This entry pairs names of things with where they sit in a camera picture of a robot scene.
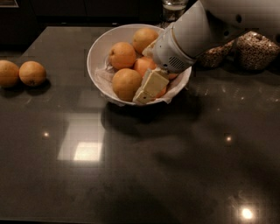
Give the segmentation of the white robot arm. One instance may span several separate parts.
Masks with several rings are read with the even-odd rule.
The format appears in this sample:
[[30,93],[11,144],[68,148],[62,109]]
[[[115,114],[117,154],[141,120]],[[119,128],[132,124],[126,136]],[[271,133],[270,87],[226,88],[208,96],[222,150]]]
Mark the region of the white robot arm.
[[143,50],[157,68],[146,72],[133,102],[151,102],[167,86],[167,74],[185,71],[207,50],[250,31],[279,42],[280,0],[197,0]]

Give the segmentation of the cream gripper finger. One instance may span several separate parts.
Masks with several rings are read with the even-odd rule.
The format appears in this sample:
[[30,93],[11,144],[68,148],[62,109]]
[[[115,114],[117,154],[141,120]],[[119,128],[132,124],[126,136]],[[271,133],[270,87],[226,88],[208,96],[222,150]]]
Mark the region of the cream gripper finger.
[[157,95],[168,85],[168,73],[161,69],[147,69],[140,88],[136,91],[133,102],[144,105],[156,99]]
[[145,47],[142,51],[142,55],[148,58],[153,58],[155,55],[155,45],[157,41],[154,40],[147,47]]

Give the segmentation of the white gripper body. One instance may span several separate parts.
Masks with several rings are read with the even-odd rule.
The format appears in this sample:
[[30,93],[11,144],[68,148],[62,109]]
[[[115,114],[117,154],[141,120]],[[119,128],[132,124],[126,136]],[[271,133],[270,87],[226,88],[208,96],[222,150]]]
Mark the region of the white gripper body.
[[182,73],[196,61],[180,49],[174,34],[174,23],[159,34],[151,53],[156,64],[170,73]]

